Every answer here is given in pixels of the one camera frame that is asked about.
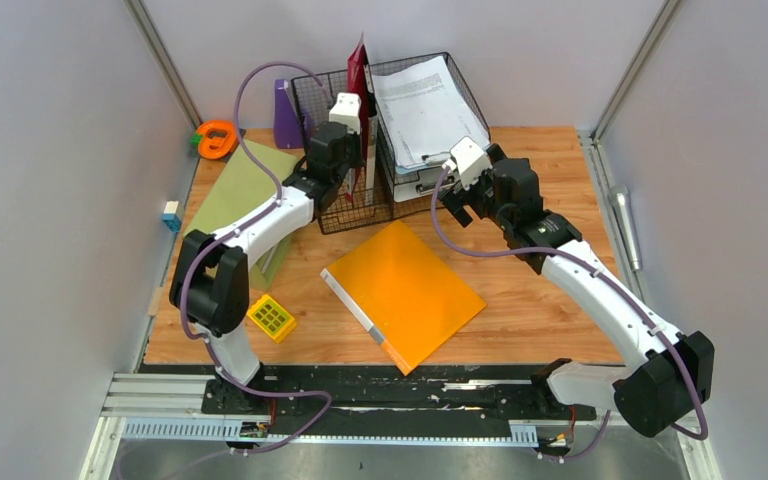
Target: white wall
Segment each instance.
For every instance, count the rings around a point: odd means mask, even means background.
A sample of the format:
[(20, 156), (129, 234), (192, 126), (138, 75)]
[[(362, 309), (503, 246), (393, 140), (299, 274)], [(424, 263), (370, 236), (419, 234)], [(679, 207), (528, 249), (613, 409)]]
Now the white wall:
[(605, 147), (654, 307), (717, 349), (723, 478), (768, 478), (768, 2), (685, 2)]
[[(240, 81), (270, 60), (346, 68), (361, 31), (372, 62), (450, 52), (491, 125), (593, 127), (662, 0), (145, 0), (202, 118), (231, 117)], [(271, 126), (263, 73), (241, 119)]]
[(188, 129), (121, 1), (0, 2), (0, 478), (77, 476), (146, 328)]

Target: yellow folder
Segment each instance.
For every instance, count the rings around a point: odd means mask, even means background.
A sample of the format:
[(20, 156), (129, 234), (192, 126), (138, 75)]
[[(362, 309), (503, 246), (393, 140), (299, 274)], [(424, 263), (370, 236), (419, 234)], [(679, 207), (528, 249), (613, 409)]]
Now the yellow folder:
[(400, 221), (322, 278), (405, 375), (487, 306)]

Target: green folder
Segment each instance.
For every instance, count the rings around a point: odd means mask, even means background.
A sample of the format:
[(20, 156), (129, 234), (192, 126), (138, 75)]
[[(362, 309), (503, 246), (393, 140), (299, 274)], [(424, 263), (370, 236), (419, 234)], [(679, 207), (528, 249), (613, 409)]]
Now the green folder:
[[(273, 148), (246, 140), (246, 146), (280, 180), (293, 173), (298, 158)], [(187, 226), (191, 230), (210, 233), (239, 220), (259, 207), (275, 194), (275, 184), (251, 161), (240, 147), (228, 160), (219, 179), (210, 189), (193, 221)], [(281, 266), (290, 246), (290, 236), (266, 252), (249, 271), (249, 286), (267, 290)]]

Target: black wire basket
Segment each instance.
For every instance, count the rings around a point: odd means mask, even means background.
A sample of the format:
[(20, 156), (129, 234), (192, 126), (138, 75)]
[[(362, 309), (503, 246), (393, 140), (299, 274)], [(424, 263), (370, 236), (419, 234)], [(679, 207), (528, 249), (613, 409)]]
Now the black wire basket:
[[(455, 60), (447, 52), (376, 63), (370, 65), (369, 70), (373, 75), (391, 75), (438, 56), (443, 57), (446, 61), (458, 93), (461, 94), (461, 97), (463, 97), (473, 113), (475, 113), (475, 116), (481, 121), (489, 135), (487, 121), (484, 119), (484, 115), (481, 113), (475, 97), (469, 90), (469, 86), (466, 80), (464, 80), (463, 75), (461, 75)], [(348, 90), (347, 76), (346, 70), (320, 73), (318, 75), (328, 88), (331, 98), (337, 98), (338, 93)], [(328, 104), (322, 95), (322, 89), (313, 77), (296, 77), (290, 84), (296, 103), (296, 112), (310, 117), (313, 125), (319, 125), (322, 122), (328, 121), (328, 112), (331, 105)], [(381, 115), (378, 116), (378, 136), (375, 147), (376, 172), (373, 188), (366, 191), (356, 189), (350, 200), (346, 195), (346, 185), (344, 184), (338, 199), (319, 218), (319, 228), (323, 234), (327, 235), (353, 228), (389, 222), (431, 209), (430, 196), (422, 196), (404, 202), (396, 202), (394, 200), (393, 193), (395, 187), (397, 185), (417, 182), (419, 180), (419, 173), (400, 174), (396, 172), (393, 143), (387, 133), (387, 126), (381, 117)], [(304, 120), (305, 118), (300, 118), (300, 129), (304, 128)], [(302, 135), (302, 138), (304, 138), (305, 151), (307, 151), (309, 148), (307, 136)], [(363, 175), (361, 174), (361, 178), (357, 180), (358, 185), (366, 184)]]

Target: wooden tabletop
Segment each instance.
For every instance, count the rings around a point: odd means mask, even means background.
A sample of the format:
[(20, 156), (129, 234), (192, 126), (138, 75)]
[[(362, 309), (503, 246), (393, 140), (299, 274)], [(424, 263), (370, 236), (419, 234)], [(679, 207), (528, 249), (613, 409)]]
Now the wooden tabletop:
[[(512, 158), (531, 159), (540, 177), (545, 208), (564, 215), (616, 273), (614, 256), (599, 213), (587, 166), (573, 128), (491, 128), (493, 141)], [(274, 146), (270, 130), (249, 130), (246, 138)], [(291, 151), (296, 155), (302, 152)], [(202, 161), (184, 218), (198, 210), (224, 164)], [(490, 221), (460, 225), (446, 211), (442, 227), (457, 244), (475, 250), (506, 248)], [(437, 237), (430, 214), (402, 220), (466, 281), (487, 308), (438, 349), (425, 363), (546, 363), (559, 357), (581, 362), (620, 362), (599, 328), (558, 287), (513, 257), (479, 259), (458, 254)], [(255, 352), (264, 363), (391, 363), (360, 323), (319, 277), (334, 260), (351, 252), (384, 225), (322, 235), (314, 223), (293, 236), (292, 246), (269, 294), (298, 319), (298, 327), (275, 344), (246, 320)], [(175, 247), (164, 294), (146, 351), (145, 363), (210, 363), (204, 345), (181, 332), (180, 314), (169, 304), (168, 289), (181, 239)], [(252, 291), (251, 301), (262, 292)]]

